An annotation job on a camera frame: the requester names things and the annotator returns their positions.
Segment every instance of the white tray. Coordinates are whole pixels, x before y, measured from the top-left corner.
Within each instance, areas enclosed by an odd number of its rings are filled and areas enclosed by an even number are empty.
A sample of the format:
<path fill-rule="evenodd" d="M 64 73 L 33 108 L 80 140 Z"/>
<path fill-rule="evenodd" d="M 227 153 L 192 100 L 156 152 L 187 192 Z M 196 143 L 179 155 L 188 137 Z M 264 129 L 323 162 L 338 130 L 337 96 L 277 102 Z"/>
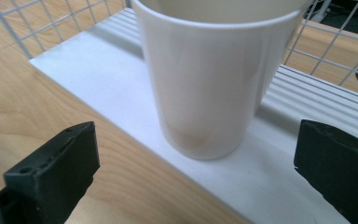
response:
<path fill-rule="evenodd" d="M 194 161 L 162 136 L 131 9 L 30 62 L 249 220 L 347 223 L 295 171 L 293 158 L 302 119 L 358 137 L 358 94 L 281 67 L 239 148 L 219 160 Z"/>

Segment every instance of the wire basket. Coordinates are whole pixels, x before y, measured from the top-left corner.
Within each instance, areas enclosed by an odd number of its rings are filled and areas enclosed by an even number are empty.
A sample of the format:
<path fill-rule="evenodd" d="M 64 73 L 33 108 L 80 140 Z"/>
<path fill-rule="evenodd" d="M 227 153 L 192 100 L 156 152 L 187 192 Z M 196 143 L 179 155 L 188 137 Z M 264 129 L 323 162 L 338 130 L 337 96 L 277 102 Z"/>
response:
<path fill-rule="evenodd" d="M 315 0 L 282 64 L 358 93 L 358 34 L 345 31 L 357 15 L 354 3 L 334 28 L 318 23 L 331 0 Z M 0 21 L 32 59 L 125 7 L 131 7 L 131 0 L 0 0 Z"/>

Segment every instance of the white cup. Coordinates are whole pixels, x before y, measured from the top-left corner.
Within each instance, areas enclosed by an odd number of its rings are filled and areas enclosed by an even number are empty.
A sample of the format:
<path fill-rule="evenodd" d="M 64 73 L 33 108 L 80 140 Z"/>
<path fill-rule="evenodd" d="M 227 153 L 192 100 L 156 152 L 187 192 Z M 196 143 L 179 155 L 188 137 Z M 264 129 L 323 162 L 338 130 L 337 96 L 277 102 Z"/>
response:
<path fill-rule="evenodd" d="M 187 155 L 245 135 L 310 0 L 132 0 L 162 131 Z"/>

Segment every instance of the black object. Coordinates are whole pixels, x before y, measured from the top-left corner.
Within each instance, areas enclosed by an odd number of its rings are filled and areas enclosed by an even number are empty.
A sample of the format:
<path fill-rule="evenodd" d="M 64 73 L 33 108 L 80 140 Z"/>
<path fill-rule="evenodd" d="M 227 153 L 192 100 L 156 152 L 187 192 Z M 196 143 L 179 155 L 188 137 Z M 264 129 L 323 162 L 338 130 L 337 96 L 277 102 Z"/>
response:
<path fill-rule="evenodd" d="M 4 174 L 0 224 L 64 223 L 99 167 L 93 122 L 60 132 Z"/>
<path fill-rule="evenodd" d="M 342 216 L 358 223 L 358 138 L 302 120 L 295 167 Z"/>

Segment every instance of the cup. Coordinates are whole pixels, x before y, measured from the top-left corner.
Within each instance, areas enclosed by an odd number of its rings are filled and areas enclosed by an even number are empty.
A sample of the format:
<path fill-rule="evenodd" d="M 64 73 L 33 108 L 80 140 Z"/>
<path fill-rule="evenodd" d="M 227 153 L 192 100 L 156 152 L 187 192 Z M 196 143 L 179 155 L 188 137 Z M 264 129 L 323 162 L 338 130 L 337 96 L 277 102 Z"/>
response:
<path fill-rule="evenodd" d="M 310 0 L 132 0 L 161 129 L 188 157 L 235 149 Z"/>

